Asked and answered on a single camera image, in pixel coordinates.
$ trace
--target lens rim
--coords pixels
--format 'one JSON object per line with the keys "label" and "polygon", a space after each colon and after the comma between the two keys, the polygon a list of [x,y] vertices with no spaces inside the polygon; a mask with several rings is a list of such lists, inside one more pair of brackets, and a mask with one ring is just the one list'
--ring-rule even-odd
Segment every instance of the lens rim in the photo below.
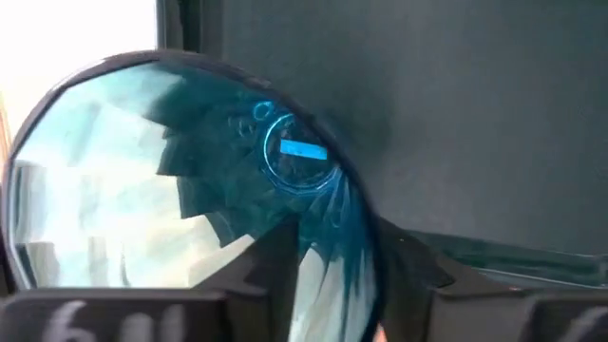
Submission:
{"label": "lens rim", "polygon": [[24,123],[17,132],[17,135],[15,136],[13,144],[10,148],[9,158],[5,163],[2,183],[1,238],[2,245],[4,246],[3,252],[5,254],[3,261],[8,263],[6,266],[9,266],[9,270],[12,273],[12,275],[7,275],[7,277],[11,278],[9,280],[10,284],[8,284],[9,290],[14,293],[30,288],[29,280],[24,274],[23,269],[18,266],[19,261],[16,258],[15,247],[11,243],[11,233],[9,230],[9,222],[11,219],[13,219],[10,217],[9,197],[14,191],[14,189],[12,189],[13,186],[10,180],[12,178],[14,161],[18,152],[21,150],[36,125],[45,116],[47,110],[57,101],[57,99],[62,96],[66,90],[80,83],[103,76],[113,71],[155,62],[198,68],[242,83],[259,92],[268,100],[284,106],[290,113],[296,116],[311,130],[313,130],[315,134],[318,135],[319,140],[325,144],[333,158],[340,164],[340,169],[342,172],[344,172],[347,177],[349,177],[350,181],[352,181],[353,184],[358,187],[359,191],[361,192],[363,205],[368,209],[366,210],[364,219],[371,228],[370,239],[373,247],[373,264],[377,284],[377,300],[374,304],[374,308],[372,309],[370,324],[366,329],[364,337],[367,338],[368,336],[373,336],[376,325],[380,318],[380,308],[384,306],[385,302],[383,291],[385,288],[385,276],[383,265],[380,261],[381,256],[379,252],[379,236],[377,235],[377,230],[374,229],[377,222],[377,211],[369,201],[369,191],[357,173],[353,162],[350,158],[348,158],[344,149],[340,148],[340,145],[337,143],[335,137],[324,128],[324,125],[314,115],[306,111],[291,97],[271,88],[270,82],[253,76],[238,67],[230,66],[205,55],[188,51],[170,49],[143,50],[122,53],[104,58],[103,60],[65,78],[58,85],[54,86],[30,111]]}

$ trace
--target round mirror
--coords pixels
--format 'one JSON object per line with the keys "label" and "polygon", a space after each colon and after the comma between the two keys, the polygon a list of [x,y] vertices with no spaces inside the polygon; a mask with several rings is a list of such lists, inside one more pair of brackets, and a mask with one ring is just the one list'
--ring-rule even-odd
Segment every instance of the round mirror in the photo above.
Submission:
{"label": "round mirror", "polygon": [[9,160],[21,289],[194,288],[299,216],[290,340],[353,341],[377,296],[369,209],[297,105],[181,52],[109,58],[53,89]]}

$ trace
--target bright window light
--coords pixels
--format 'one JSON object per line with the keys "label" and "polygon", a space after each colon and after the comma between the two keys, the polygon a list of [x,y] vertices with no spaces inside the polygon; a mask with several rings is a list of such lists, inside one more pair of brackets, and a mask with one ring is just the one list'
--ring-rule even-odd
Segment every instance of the bright window light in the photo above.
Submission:
{"label": "bright window light", "polygon": [[0,1],[0,92],[11,135],[73,71],[156,47],[156,0]]}

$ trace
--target dark gray wall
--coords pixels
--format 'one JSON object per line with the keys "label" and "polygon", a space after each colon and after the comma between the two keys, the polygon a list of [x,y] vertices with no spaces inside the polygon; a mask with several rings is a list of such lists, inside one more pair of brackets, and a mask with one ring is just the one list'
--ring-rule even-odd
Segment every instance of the dark gray wall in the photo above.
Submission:
{"label": "dark gray wall", "polygon": [[386,218],[608,252],[608,2],[215,2],[218,53],[337,120]]}

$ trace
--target black frame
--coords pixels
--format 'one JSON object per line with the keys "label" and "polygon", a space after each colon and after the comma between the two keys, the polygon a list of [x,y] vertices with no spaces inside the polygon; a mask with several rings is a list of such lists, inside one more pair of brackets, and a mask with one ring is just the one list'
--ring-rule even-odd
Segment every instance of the black frame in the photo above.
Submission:
{"label": "black frame", "polygon": [[[9,283],[10,292],[14,293],[18,291],[23,291],[28,288],[28,282],[26,281],[26,277],[25,275],[23,275],[23,271],[16,264],[17,261],[15,257],[15,251],[14,247],[10,244],[10,235],[8,230],[10,209],[7,198],[9,197],[11,191],[10,179],[12,176],[12,166],[14,164],[16,154],[21,150],[21,147],[28,139],[34,127],[44,117],[45,113],[47,112],[47,109],[49,109],[54,104],[54,102],[64,93],[64,91],[71,88],[72,86],[76,86],[77,84],[80,84],[95,77],[102,76],[112,71],[154,62],[181,63],[189,67],[195,67],[210,72],[218,72],[226,78],[247,85],[248,87],[254,89],[255,91],[259,92],[260,94],[266,96],[271,100],[282,103],[287,109],[294,113],[294,115],[296,115],[298,119],[302,120],[305,124],[308,124],[312,129],[314,129],[315,132],[318,134],[319,139],[327,145],[328,149],[332,151],[332,153],[335,155],[335,158],[340,162],[341,168],[343,169],[344,173],[359,188],[359,191],[361,192],[363,204],[368,208],[365,214],[367,224],[369,225],[369,227],[377,226],[378,218],[375,215],[376,211],[374,210],[371,205],[371,202],[369,201],[369,191],[364,186],[364,183],[361,181],[361,177],[356,172],[356,169],[353,163],[351,162],[351,159],[348,158],[345,151],[339,148],[339,144],[335,137],[313,114],[307,112],[295,100],[293,100],[286,94],[272,89],[270,82],[250,75],[240,68],[224,64],[207,56],[193,52],[170,49],[127,52],[107,57],[94,66],[91,66],[89,68],[81,70],[80,72],[70,75],[61,83],[54,86],[31,110],[14,138],[13,144],[10,148],[9,157],[5,163],[5,170],[3,176],[4,186],[2,186],[1,208],[2,245],[5,249],[4,252],[6,254],[6,257],[3,261],[7,263],[7,265],[3,266],[8,266],[6,267],[6,269],[10,272],[6,272],[7,274],[11,273],[12,275],[17,275],[7,275],[7,281]],[[382,308],[384,307],[385,303],[385,270],[384,264],[383,262],[381,262],[381,254],[379,253],[380,242],[378,232],[375,229],[372,229],[372,232],[370,232],[370,237],[371,244],[373,245],[373,263],[376,272],[376,284],[378,293],[376,302],[374,303],[373,309],[371,311],[370,323],[366,328],[364,334],[364,340],[369,341],[373,339],[377,325],[380,322]]]}
{"label": "black frame", "polygon": [[[156,0],[157,47],[175,48],[221,58],[221,0]],[[180,33],[179,39],[170,33]]]}

